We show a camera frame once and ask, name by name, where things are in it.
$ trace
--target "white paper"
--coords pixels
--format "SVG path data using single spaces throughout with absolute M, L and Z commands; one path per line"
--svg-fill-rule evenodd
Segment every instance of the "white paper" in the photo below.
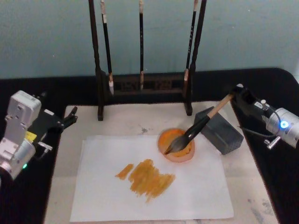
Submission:
M 194 157 L 184 163 L 166 160 L 157 136 L 93 136 L 82 148 L 71 222 L 180 220 L 233 217 L 220 154 L 201 134 Z M 129 163 L 152 159 L 160 173 L 175 174 L 172 185 L 146 203 L 130 190 L 128 178 L 115 177 Z

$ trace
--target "black cable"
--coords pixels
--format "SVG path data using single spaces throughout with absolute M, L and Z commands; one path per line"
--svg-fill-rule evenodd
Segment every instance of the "black cable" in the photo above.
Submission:
M 34 156 L 34 158 L 36 159 L 36 161 L 40 161 L 46 154 L 47 154 L 46 150 L 43 152 L 43 154 L 39 157 Z
M 246 132 L 249 132 L 249 133 L 252 133 L 252 134 L 255 134 L 255 135 L 258 135 L 258 136 L 262 136 L 262 137 L 265 137 L 265 138 L 273 138 L 273 137 L 276 137 L 280 131 L 280 122 L 281 122 L 281 119 L 280 119 L 280 116 L 277 114 L 277 112 L 275 110 L 273 110 L 273 113 L 275 113 L 275 115 L 277 116 L 278 118 L 278 130 L 275 134 L 271 134 L 271 135 L 266 135 L 266 134 L 262 134 L 262 133 L 259 133 L 259 132 L 255 132 L 255 131 L 252 131 L 250 129 L 247 129 L 245 127 L 239 127 L 242 129 L 242 131 L 246 131 Z

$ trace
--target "robotic arm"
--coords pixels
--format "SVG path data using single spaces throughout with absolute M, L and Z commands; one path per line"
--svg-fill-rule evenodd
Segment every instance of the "robotic arm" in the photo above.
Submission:
M 77 107 L 65 119 L 60 119 L 47 109 L 41 110 L 40 100 L 23 91 L 10 98 L 5 117 L 7 126 L 0 142 L 0 186 L 1 179 L 14 181 L 35 154 L 43 157 L 52 150 L 43 142 L 48 131 L 62 133 L 77 121 Z
M 294 148 L 299 148 L 299 117 L 289 112 L 284 108 L 276 109 L 269 104 L 266 100 L 256 98 L 247 88 L 243 85 L 237 85 L 232 93 L 235 97 L 232 103 L 239 107 L 247 116 L 252 116 L 266 125 L 266 129 L 275 137 L 270 142 L 265 140 L 268 149 L 272 149 L 280 140 L 285 141 Z

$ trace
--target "orange paint dish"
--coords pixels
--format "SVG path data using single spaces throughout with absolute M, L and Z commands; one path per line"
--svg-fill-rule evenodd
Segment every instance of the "orange paint dish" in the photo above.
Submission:
M 192 140 L 183 150 L 176 153 L 169 153 L 165 155 L 168 146 L 175 140 L 177 137 L 183 135 L 185 133 L 184 130 L 179 128 L 167 129 L 162 132 L 158 139 L 158 148 L 159 151 L 163 154 L 163 156 L 172 161 L 172 162 L 185 162 L 194 156 L 195 153 L 195 143 Z

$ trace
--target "black tablecloth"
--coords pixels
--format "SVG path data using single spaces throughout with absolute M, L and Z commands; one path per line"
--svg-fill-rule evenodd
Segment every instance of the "black tablecloth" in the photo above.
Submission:
M 257 97 L 266 99 L 273 107 L 283 107 L 299 115 L 297 103 L 299 85 L 290 73 L 276 68 L 197 72 L 193 78 L 193 101 L 220 100 L 238 83 L 247 86 Z M 9 98 L 18 90 L 29 94 L 48 91 L 43 108 L 50 109 L 58 116 L 63 116 L 67 105 L 97 104 L 94 76 L 0 80 L 0 118 L 2 118 L 0 119 L 0 136 L 3 136 L 5 130 L 4 117 Z M 180 94 L 119 96 L 111 99 L 109 104 L 162 103 L 181 100 Z M 265 130 L 263 124 L 245 117 L 237 108 L 234 110 L 242 126 L 260 132 Z M 245 139 L 262 175 L 280 223 L 299 223 L 299 152 L 283 141 L 269 151 L 263 143 L 263 138 L 245 134 Z M 12 186 L 1 189 L 0 223 L 43 223 L 59 135 L 49 135 L 47 143 L 54 146 L 52 153 L 41 162 L 30 161 Z

